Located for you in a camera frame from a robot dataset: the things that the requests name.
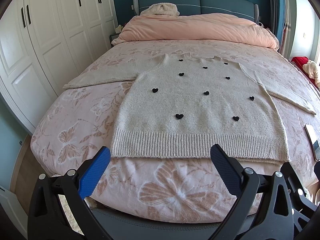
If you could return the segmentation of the cream sweater with black hearts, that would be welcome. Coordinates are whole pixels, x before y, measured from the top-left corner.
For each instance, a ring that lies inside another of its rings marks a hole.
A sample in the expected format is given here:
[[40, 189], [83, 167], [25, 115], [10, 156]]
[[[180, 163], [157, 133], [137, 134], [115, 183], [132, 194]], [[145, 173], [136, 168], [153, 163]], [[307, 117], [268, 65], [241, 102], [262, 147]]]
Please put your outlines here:
[[66, 88], [132, 81], [114, 123], [111, 152], [130, 158], [209, 158], [220, 145], [246, 161], [289, 161], [273, 98], [306, 113], [303, 97], [263, 74], [221, 57], [164, 54], [86, 71]]

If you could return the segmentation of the smartphone on bed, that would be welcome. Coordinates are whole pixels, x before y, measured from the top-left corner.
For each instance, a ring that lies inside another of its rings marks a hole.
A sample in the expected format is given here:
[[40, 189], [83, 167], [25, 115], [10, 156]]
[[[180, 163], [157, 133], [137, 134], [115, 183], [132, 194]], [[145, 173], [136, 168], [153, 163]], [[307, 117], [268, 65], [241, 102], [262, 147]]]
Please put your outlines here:
[[320, 152], [319, 152], [319, 138], [318, 135], [315, 131], [315, 129], [313, 128], [312, 125], [310, 124], [306, 124], [304, 126], [305, 131], [308, 135], [308, 139], [311, 145], [311, 149], [312, 149], [312, 153], [313, 153], [313, 157], [315, 161], [319, 161], [320, 159]]

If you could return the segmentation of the pink butterfly bedspread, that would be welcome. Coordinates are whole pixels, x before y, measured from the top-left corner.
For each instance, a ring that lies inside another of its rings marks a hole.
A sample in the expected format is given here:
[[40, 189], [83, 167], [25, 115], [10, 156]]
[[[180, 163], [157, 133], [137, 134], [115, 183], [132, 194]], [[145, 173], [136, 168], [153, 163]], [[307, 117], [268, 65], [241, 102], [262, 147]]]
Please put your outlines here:
[[289, 161], [316, 182], [305, 132], [319, 130], [319, 94], [274, 49], [227, 41], [125, 42], [71, 82], [31, 139], [51, 175], [106, 146], [92, 198], [163, 222], [220, 222], [235, 201], [210, 160], [219, 144], [273, 174]]

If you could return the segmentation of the cream garment by window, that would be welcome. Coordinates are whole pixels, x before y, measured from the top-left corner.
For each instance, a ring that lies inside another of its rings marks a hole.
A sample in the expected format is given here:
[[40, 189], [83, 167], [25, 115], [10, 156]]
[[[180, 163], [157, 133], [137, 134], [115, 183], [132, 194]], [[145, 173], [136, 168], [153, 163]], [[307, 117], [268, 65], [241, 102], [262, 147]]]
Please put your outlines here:
[[319, 88], [319, 66], [314, 61], [309, 60], [306, 64], [303, 65], [303, 70], [311, 79], [314, 80], [315, 85]]

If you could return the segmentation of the red cloth by window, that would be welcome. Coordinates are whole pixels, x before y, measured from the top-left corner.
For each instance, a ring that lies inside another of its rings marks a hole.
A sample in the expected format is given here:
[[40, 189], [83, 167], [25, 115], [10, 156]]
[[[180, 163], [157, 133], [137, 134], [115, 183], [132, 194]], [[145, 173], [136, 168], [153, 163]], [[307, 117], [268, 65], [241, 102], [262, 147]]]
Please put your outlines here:
[[293, 62], [302, 72], [303, 66], [308, 63], [308, 58], [306, 56], [295, 56], [292, 58], [291, 62]]

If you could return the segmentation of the white wardrobe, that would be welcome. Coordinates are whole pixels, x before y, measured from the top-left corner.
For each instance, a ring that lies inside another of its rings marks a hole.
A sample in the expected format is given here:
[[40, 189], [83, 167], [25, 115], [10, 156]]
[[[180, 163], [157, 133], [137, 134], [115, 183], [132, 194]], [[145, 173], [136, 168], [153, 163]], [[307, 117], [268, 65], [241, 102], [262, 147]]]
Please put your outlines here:
[[113, 0], [1, 0], [1, 96], [29, 133], [116, 25]]

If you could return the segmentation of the pink duvet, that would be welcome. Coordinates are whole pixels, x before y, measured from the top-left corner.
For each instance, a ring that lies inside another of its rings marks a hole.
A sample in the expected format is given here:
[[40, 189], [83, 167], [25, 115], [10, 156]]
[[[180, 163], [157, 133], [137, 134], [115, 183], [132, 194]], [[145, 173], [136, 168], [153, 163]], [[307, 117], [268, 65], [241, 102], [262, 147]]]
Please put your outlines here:
[[250, 20], [221, 13], [135, 16], [112, 45], [155, 40], [219, 40], [279, 49], [278, 39], [268, 29]]

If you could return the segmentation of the blue upholstered headboard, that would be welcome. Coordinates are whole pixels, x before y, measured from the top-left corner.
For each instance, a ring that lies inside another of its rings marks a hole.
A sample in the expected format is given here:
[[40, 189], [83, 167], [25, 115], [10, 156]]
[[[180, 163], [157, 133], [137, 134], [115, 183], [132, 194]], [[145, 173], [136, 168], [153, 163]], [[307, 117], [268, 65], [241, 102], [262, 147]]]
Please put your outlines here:
[[223, 13], [259, 23], [259, 6], [247, 0], [132, 0], [136, 15], [156, 3], [173, 3], [180, 15]]

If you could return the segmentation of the cream blanket on pillow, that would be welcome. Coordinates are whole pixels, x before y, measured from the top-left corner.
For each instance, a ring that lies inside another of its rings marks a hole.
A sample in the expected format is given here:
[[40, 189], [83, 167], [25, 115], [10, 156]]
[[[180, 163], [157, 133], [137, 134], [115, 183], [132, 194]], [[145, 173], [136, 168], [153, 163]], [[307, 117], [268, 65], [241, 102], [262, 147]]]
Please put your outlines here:
[[156, 3], [143, 10], [140, 15], [169, 15], [179, 16], [177, 5], [173, 3]]

